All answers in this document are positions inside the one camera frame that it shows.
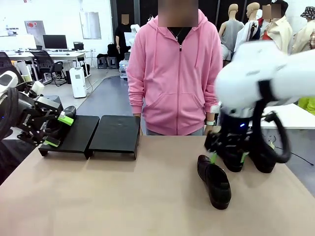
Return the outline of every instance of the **gray tank top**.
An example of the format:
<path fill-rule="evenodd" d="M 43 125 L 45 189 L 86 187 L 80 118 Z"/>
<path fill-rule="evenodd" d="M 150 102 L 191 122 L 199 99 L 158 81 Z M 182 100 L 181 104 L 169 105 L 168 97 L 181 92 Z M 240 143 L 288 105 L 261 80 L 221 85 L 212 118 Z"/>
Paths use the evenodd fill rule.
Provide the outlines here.
<path fill-rule="evenodd" d="M 228 20 L 225 24 L 226 27 L 221 37 L 221 43 L 230 51 L 234 52 L 237 33 L 244 27 L 244 24 L 237 20 Z"/>

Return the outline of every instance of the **white watch strap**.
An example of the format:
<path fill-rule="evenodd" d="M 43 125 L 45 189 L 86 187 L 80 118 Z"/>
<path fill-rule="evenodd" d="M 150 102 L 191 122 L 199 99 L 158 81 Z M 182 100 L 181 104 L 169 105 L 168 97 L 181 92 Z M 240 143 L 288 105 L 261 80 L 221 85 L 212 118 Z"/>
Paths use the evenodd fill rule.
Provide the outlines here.
<path fill-rule="evenodd" d="M 207 121 L 206 125 L 215 125 L 215 122 L 214 121 Z"/>

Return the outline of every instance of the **hoodie drawstring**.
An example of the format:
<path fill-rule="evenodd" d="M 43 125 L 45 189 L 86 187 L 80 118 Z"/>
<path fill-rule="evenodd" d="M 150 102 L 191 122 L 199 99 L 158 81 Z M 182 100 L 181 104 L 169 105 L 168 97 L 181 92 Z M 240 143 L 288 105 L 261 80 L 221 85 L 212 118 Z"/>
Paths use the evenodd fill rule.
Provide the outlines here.
<path fill-rule="evenodd" d="M 153 58 L 153 74 L 156 70 L 157 47 L 158 47 L 158 29 L 156 28 L 156 39 L 155 39 L 155 45 L 154 45 L 154 58 Z"/>
<path fill-rule="evenodd" d="M 197 29 L 198 31 L 198 49 L 197 49 L 197 59 L 196 59 L 196 63 L 195 63 L 195 68 L 197 68 L 199 66 L 199 51 L 200 51 L 200 29 Z"/>

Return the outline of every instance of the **wristwatch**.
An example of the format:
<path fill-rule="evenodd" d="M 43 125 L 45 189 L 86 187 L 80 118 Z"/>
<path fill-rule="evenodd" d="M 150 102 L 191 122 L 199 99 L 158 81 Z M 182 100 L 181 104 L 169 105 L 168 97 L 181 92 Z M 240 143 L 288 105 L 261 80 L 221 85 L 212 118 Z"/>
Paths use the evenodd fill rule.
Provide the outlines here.
<path fill-rule="evenodd" d="M 206 121 L 206 125 L 215 125 L 216 122 L 215 121 Z"/>

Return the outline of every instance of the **hoodie pocket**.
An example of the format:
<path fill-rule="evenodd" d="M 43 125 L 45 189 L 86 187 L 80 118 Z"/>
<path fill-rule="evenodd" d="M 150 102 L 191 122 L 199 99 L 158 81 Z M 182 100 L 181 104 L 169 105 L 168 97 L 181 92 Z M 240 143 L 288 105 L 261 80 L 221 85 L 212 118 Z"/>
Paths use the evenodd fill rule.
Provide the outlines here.
<path fill-rule="evenodd" d="M 179 126 L 186 127 L 196 125 L 206 118 L 204 104 L 193 93 L 180 95 Z"/>
<path fill-rule="evenodd" d="M 158 127 L 175 128 L 176 94 L 161 94 L 143 110 L 145 121 Z"/>

